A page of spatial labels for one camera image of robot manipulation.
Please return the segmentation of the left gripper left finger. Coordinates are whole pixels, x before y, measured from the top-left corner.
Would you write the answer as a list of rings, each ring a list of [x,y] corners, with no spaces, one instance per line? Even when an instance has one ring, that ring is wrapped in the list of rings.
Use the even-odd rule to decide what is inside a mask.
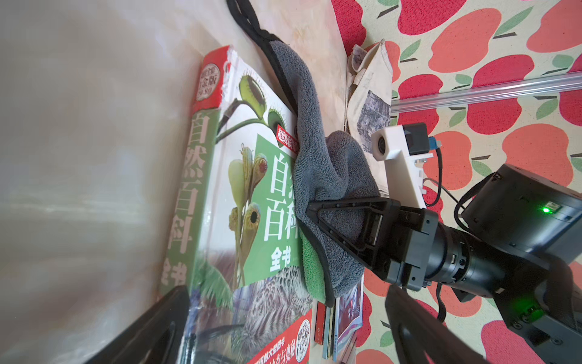
[[[175,287],[88,362],[177,362],[189,305],[187,287]]]

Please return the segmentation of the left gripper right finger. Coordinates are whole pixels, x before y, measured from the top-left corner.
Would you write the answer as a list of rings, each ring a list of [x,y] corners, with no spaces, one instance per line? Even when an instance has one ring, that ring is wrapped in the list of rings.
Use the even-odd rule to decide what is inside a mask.
[[[388,289],[386,313],[401,363],[485,363],[397,285]]]

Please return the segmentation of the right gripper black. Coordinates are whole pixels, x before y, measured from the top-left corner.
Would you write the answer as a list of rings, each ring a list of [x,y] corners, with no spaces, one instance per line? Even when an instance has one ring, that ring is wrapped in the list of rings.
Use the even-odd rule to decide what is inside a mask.
[[[411,291],[454,284],[470,266],[468,235],[429,209],[386,197],[312,201],[307,216],[380,280]]]

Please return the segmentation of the grey microfibre cloth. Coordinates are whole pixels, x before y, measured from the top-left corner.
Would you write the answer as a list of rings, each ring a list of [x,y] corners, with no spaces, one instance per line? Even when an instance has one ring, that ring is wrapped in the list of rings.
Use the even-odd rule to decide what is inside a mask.
[[[362,147],[344,131],[324,134],[318,94],[305,62],[260,27],[250,2],[229,1],[227,5],[233,19],[265,53],[296,112],[299,154],[293,187],[303,244],[303,277],[315,300],[333,306],[360,282],[364,267],[309,218],[309,203],[379,197],[379,189]]]

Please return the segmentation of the blue science book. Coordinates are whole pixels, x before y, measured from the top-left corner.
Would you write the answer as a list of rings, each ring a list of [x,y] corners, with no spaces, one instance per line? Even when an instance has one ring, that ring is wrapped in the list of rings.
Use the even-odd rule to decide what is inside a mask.
[[[362,327],[362,302],[364,279],[351,291],[336,299],[335,322],[333,336],[333,361],[339,362],[341,354],[353,337]]]

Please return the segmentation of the red manga book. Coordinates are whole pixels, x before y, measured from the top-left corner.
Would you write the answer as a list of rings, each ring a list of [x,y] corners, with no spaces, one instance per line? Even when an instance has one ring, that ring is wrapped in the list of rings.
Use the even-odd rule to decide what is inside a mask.
[[[322,345],[324,343],[324,327],[326,322],[326,311],[327,307],[318,302],[315,318],[315,334],[314,342],[315,344]]]

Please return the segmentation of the red green book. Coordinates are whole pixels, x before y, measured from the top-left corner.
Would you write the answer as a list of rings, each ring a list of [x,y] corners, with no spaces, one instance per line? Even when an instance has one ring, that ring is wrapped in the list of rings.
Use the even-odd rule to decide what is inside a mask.
[[[180,363],[307,363],[296,116],[232,46],[199,73],[160,294],[185,286]]]

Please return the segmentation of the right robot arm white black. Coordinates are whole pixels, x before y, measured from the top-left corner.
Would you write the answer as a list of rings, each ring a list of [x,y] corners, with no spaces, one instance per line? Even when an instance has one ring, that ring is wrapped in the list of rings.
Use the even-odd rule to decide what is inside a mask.
[[[509,330],[546,363],[581,361],[581,196],[503,165],[454,210],[457,227],[385,197],[309,203],[308,217],[379,279],[403,363],[479,363],[483,357],[410,296],[435,282],[462,302],[492,298]]]

